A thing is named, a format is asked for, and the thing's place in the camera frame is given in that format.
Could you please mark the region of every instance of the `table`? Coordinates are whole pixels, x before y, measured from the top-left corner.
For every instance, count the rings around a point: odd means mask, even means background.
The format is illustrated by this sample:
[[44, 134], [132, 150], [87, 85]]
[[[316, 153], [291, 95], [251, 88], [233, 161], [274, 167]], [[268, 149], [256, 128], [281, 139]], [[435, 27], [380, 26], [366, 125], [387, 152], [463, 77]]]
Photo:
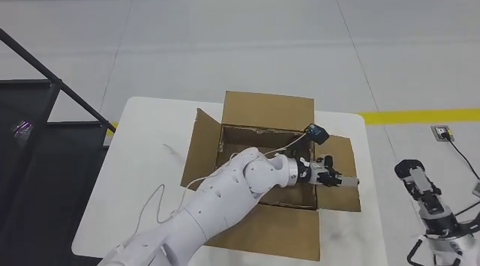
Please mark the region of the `table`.
[[[159, 184], [166, 186], [160, 218], [167, 218], [177, 208], [183, 193], [179, 182], [197, 107], [221, 120], [221, 103], [129, 99], [73, 240], [73, 253], [103, 257], [130, 237], [141, 207]], [[315, 122], [332, 135], [350, 138], [362, 209], [361, 213], [319, 211], [320, 262], [204, 246], [189, 265], [388, 265], [363, 118], [315, 111]], [[188, 190], [185, 201], [193, 193]], [[159, 194], [146, 207], [140, 231], [157, 225], [158, 199]]]

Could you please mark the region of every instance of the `cardboard box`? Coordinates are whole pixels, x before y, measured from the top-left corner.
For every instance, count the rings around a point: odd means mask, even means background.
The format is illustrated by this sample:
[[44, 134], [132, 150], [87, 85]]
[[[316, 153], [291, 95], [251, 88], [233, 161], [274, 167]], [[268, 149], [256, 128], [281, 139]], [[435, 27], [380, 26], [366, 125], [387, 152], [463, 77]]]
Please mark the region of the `cardboard box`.
[[[181, 185], [186, 187], [194, 179], [211, 174], [232, 153], [245, 148], [255, 146], [267, 152], [285, 146], [311, 123], [312, 99], [227, 91], [221, 124], [197, 110]], [[312, 158], [330, 154], [336, 170], [344, 176], [356, 176], [348, 138], [330, 136], [321, 146], [303, 142], [300, 150]], [[190, 188], [196, 190], [199, 185]], [[319, 261], [317, 208], [360, 211], [358, 188], [310, 184], [274, 188], [240, 223], [213, 237], [207, 245]]]

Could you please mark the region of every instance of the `black fence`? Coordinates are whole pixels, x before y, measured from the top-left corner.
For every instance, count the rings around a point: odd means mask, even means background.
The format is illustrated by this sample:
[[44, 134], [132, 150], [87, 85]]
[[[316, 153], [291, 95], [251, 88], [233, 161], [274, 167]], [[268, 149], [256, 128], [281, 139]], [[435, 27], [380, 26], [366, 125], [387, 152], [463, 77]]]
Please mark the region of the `black fence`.
[[72, 88], [68, 87], [60, 78], [51, 72], [45, 65], [38, 61], [29, 51], [23, 46], [19, 45], [7, 32], [0, 28], [0, 40], [16, 52], [23, 60], [27, 61], [31, 66], [43, 74], [50, 82], [59, 86], [60, 90], [66, 93], [72, 100], [75, 100], [82, 108], [87, 110], [93, 117], [99, 120], [100, 123], [108, 127], [109, 130], [115, 132], [116, 129], [113, 124], [109, 123], [97, 110], [95, 110], [89, 103], [85, 102]]

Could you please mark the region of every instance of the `power outlet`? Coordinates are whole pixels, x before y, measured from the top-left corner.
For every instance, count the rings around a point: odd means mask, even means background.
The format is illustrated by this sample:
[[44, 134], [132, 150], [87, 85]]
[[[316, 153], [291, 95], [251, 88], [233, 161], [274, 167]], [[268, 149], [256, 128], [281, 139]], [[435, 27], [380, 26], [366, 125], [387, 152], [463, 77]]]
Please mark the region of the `power outlet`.
[[454, 141], [452, 131], [450, 130], [449, 126], [447, 125], [434, 125], [430, 126], [435, 136], [435, 139], [440, 142], [448, 142], [447, 138], [442, 137], [442, 133], [447, 132], [450, 135], [450, 140]]

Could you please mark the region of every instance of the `yellow floor line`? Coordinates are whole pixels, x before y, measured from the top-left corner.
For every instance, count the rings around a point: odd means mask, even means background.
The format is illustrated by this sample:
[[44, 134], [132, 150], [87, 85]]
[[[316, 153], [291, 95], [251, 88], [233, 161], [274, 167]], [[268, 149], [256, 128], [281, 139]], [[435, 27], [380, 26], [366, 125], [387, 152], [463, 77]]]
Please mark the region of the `yellow floor line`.
[[359, 112], [366, 124], [434, 124], [462, 121], [480, 121], [480, 108]]

